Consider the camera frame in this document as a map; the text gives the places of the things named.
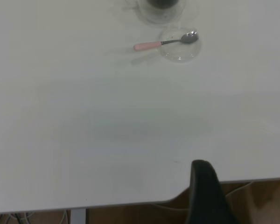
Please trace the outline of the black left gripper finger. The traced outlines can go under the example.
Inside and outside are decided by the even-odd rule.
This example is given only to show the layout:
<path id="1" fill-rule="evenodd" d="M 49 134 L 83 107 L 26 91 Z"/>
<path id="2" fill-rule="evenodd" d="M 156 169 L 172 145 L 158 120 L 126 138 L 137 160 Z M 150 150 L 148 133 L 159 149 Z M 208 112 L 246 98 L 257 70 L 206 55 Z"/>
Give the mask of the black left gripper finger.
<path id="1" fill-rule="evenodd" d="M 194 160 L 191 163 L 189 211 L 185 223 L 236 223 L 217 174 L 208 161 Z"/>

